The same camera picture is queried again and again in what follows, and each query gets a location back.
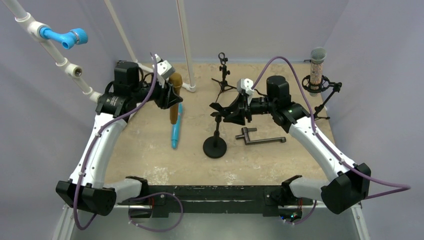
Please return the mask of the gold microphone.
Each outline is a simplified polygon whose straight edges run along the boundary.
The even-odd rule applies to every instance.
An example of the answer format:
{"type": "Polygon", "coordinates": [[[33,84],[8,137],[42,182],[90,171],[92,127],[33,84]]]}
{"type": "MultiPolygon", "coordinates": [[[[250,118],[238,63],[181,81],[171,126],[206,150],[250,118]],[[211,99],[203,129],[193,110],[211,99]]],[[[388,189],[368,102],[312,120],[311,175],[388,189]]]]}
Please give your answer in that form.
{"type": "Polygon", "coordinates": [[[169,108],[169,119],[172,125],[177,123],[178,120],[178,109],[180,102],[180,92],[183,86],[183,79],[181,74],[173,73],[168,81],[172,84],[171,103],[172,106],[169,108]]]}

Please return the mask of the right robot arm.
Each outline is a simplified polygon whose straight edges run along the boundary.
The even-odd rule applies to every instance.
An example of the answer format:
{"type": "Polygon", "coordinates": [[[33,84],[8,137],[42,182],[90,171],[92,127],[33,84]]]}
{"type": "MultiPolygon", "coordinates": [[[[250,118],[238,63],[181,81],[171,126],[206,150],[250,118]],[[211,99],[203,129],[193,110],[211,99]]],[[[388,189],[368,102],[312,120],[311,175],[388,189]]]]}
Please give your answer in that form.
{"type": "Polygon", "coordinates": [[[238,95],[229,106],[212,102],[211,116],[218,122],[244,126],[254,115],[271,115],[272,120],[296,139],[323,170],[326,180],[307,179],[300,175],[281,184],[278,200],[294,203],[300,198],[323,202],[328,210],[340,214],[364,200],[369,194],[371,169],[356,164],[337,150],[315,125],[311,114],[291,100],[290,85],[281,75],[266,79],[266,95],[253,97],[253,81],[242,78],[237,83],[238,95]]]}

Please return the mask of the blue microphone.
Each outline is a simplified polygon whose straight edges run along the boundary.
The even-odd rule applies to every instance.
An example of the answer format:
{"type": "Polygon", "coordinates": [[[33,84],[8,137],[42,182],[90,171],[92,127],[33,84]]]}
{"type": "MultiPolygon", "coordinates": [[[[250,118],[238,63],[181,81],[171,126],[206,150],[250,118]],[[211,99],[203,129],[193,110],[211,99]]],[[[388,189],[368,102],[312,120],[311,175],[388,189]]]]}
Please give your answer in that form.
{"type": "Polygon", "coordinates": [[[183,111],[184,111],[183,104],[179,103],[178,113],[177,113],[177,121],[176,121],[176,124],[172,125],[172,131],[171,131],[171,147],[173,149],[177,149],[177,147],[178,147],[183,111]]]}

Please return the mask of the black round-base microphone stand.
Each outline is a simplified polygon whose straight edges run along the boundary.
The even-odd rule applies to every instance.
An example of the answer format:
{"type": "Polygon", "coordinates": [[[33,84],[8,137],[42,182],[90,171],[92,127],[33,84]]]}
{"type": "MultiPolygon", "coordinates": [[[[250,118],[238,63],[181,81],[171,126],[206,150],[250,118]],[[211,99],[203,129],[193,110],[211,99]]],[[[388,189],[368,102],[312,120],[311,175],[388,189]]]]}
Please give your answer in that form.
{"type": "Polygon", "coordinates": [[[205,155],[212,159],[218,159],[225,155],[227,152],[227,143],[223,138],[220,137],[220,123],[222,121],[222,116],[218,112],[213,112],[212,117],[215,117],[215,131],[213,136],[208,137],[203,142],[203,152],[205,155]]]}

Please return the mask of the black tripod microphone stand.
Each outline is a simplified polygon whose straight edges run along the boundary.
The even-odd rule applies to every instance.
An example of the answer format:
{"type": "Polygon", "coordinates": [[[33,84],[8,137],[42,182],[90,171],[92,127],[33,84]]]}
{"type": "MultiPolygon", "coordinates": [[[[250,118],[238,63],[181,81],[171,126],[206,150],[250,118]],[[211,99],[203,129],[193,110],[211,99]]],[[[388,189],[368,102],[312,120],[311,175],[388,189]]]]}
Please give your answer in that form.
{"type": "Polygon", "coordinates": [[[227,75],[230,75],[231,72],[227,68],[228,58],[226,57],[224,52],[220,52],[218,54],[218,59],[220,61],[219,71],[221,72],[221,81],[211,78],[212,81],[215,81],[219,84],[220,91],[217,94],[215,102],[218,102],[220,95],[224,92],[227,92],[232,89],[237,89],[235,86],[229,85],[227,81],[227,75]]]}

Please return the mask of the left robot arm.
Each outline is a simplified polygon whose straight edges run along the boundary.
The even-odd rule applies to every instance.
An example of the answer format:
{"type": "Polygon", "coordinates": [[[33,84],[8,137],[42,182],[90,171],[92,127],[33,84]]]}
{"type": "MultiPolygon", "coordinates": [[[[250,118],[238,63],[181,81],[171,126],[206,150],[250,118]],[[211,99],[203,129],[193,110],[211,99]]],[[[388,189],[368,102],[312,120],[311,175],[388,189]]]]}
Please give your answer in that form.
{"type": "Polygon", "coordinates": [[[169,110],[171,124],[178,120],[179,103],[183,101],[180,88],[182,77],[166,60],[153,67],[157,76],[150,82],[140,80],[142,69],[135,62],[119,61],[114,68],[114,80],[99,97],[96,115],[84,153],[68,180],[59,181],[56,193],[73,209],[107,216],[117,203],[131,199],[138,205],[146,203],[149,191],[145,180],[127,177],[105,186],[107,167],[113,148],[127,126],[131,115],[149,101],[160,109],[169,110]]]}

